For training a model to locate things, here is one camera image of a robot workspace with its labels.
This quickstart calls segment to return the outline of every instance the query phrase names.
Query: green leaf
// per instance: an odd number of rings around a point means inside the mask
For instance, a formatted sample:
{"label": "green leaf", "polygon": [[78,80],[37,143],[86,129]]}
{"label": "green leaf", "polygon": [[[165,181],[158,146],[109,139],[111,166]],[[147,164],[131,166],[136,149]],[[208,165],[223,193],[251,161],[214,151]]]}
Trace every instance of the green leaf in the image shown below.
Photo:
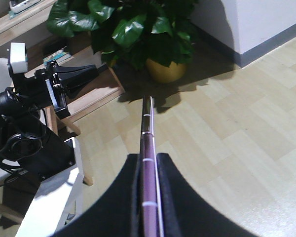
{"label": "green leaf", "polygon": [[66,0],[58,0],[54,3],[47,19],[48,30],[58,36],[73,37],[74,32],[70,28]]}
{"label": "green leaf", "polygon": [[149,58],[169,67],[173,61],[174,39],[168,34],[150,35],[148,39]]}
{"label": "green leaf", "polygon": [[99,0],[90,0],[88,2],[88,7],[94,18],[100,23],[106,21],[110,18],[115,8],[102,5]]}
{"label": "green leaf", "polygon": [[151,33],[160,34],[164,32],[167,32],[171,36],[173,35],[168,18],[159,16],[157,17],[155,24],[152,26]]}
{"label": "green leaf", "polygon": [[93,31],[99,28],[91,14],[85,15],[77,11],[69,11],[69,21],[73,31]]}
{"label": "green leaf", "polygon": [[142,69],[149,55],[149,48],[147,45],[140,41],[136,43],[132,49],[125,55],[126,60],[136,69]]}
{"label": "green leaf", "polygon": [[146,15],[137,15],[130,20],[122,19],[112,34],[113,40],[123,48],[129,48],[144,29]]}
{"label": "green leaf", "polygon": [[183,40],[190,41],[190,39],[191,39],[191,37],[189,36],[189,34],[186,33],[186,32],[179,31],[177,34]]}
{"label": "green leaf", "polygon": [[111,38],[111,34],[105,28],[99,28],[95,31],[91,31],[92,49],[96,53],[109,45],[113,44],[114,41]]}
{"label": "green leaf", "polygon": [[68,10],[78,11],[83,14],[89,14],[88,1],[89,0],[68,0]]}
{"label": "green leaf", "polygon": [[106,62],[109,66],[112,66],[112,62],[118,59],[118,55],[116,51],[110,52],[102,52],[101,53],[101,60],[102,62]]}

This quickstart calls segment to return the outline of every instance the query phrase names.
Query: light wood laminate floor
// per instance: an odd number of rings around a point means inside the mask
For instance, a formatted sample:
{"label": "light wood laminate floor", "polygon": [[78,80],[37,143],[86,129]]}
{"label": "light wood laminate floor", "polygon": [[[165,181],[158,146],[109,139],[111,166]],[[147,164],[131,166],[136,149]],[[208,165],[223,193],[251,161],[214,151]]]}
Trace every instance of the light wood laminate floor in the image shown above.
{"label": "light wood laminate floor", "polygon": [[[206,67],[219,66],[214,59]],[[202,73],[190,70],[186,77]],[[203,79],[160,105],[157,151],[169,153],[192,187],[242,227],[296,237],[296,38],[242,69]],[[139,152],[141,110],[141,100],[115,99],[76,122],[85,169],[94,176],[84,208],[126,156]]]}

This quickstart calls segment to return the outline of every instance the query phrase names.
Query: black cable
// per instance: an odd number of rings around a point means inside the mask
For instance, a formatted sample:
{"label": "black cable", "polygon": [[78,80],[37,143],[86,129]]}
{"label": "black cable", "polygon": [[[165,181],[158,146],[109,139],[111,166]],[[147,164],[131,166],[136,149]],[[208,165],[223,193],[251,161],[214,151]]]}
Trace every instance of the black cable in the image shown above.
{"label": "black cable", "polygon": [[23,175],[19,174],[18,172],[14,171],[14,170],[5,169],[3,167],[0,167],[0,169],[4,170],[5,172],[7,172],[7,173],[9,173],[11,175],[17,176],[18,178],[21,178],[21,179],[27,181],[32,187],[38,189],[38,186],[35,183],[33,183],[31,180],[24,177]]}

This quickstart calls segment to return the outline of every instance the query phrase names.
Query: wooden chair leg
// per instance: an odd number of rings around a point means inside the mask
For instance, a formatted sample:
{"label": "wooden chair leg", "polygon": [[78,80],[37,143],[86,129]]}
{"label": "wooden chair leg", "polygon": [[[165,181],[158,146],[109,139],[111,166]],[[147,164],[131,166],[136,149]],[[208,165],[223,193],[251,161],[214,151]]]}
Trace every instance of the wooden chair leg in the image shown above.
{"label": "wooden chair leg", "polygon": [[3,205],[0,203],[0,215],[10,219],[11,221],[14,221],[18,224],[21,224],[23,221],[24,216],[20,213],[16,212],[15,210],[12,210],[11,208]]}
{"label": "wooden chair leg", "polygon": [[58,126],[57,126],[57,115],[53,106],[48,106],[45,108],[46,117],[47,117],[47,127],[52,130],[56,135],[58,135]]}
{"label": "wooden chair leg", "polygon": [[70,128],[75,134],[77,134],[77,135],[80,135],[80,134],[81,134],[80,129],[79,129],[76,125],[74,125],[74,123],[71,122],[68,118],[63,118],[63,119],[61,120],[61,122],[62,122],[65,126],[67,126],[68,128]]}
{"label": "wooden chair leg", "polygon": [[92,176],[89,175],[85,170],[83,171],[83,182],[88,185],[88,186],[92,186],[93,185],[93,180],[92,180]]}

